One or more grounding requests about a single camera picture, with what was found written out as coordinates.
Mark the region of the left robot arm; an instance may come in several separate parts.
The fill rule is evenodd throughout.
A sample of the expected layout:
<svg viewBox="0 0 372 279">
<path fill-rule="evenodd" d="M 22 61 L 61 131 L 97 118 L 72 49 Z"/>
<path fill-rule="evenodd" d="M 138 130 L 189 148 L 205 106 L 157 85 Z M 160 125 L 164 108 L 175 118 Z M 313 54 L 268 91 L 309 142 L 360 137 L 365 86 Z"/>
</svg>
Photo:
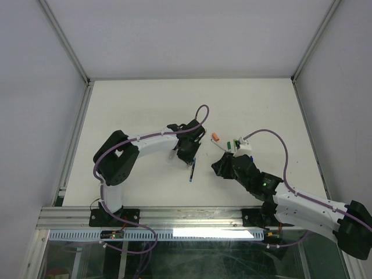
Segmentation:
<svg viewBox="0 0 372 279">
<path fill-rule="evenodd" d="M 93 157 L 94 177 L 101 184 L 101 218 L 115 226 L 122 217 L 122 186 L 137 159 L 160 151 L 174 151 L 178 159 L 190 166 L 206 130 L 193 119 L 188 124 L 169 124 L 162 130 L 130 137 L 121 130 L 113 132 Z"/>
</svg>

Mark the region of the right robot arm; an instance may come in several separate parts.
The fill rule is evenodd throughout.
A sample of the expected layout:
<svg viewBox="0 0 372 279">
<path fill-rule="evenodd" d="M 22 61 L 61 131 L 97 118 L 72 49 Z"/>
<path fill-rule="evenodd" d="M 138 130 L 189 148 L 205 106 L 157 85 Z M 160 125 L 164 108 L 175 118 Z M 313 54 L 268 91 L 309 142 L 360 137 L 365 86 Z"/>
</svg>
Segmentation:
<svg viewBox="0 0 372 279">
<path fill-rule="evenodd" d="M 211 168 L 218 177 L 235 180 L 262 202 L 260 219 L 304 228 L 322 235 L 346 254 L 367 260 L 371 251 L 371 214 L 358 201 L 349 204 L 290 190 L 282 178 L 260 171 L 248 155 L 224 153 Z"/>
</svg>

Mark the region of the blue gel pen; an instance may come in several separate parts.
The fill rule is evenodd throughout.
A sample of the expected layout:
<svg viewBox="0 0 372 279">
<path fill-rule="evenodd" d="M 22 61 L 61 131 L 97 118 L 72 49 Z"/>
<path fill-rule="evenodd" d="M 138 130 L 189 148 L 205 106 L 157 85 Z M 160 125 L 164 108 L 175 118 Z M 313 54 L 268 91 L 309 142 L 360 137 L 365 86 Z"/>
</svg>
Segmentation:
<svg viewBox="0 0 372 279">
<path fill-rule="evenodd" d="M 193 181 L 194 172 L 195 172 L 195 165 L 196 165 L 196 158 L 194 158 L 193 161 L 192 161 L 191 172 L 190 172 L 190 176 L 189 176 L 189 182 Z"/>
</svg>

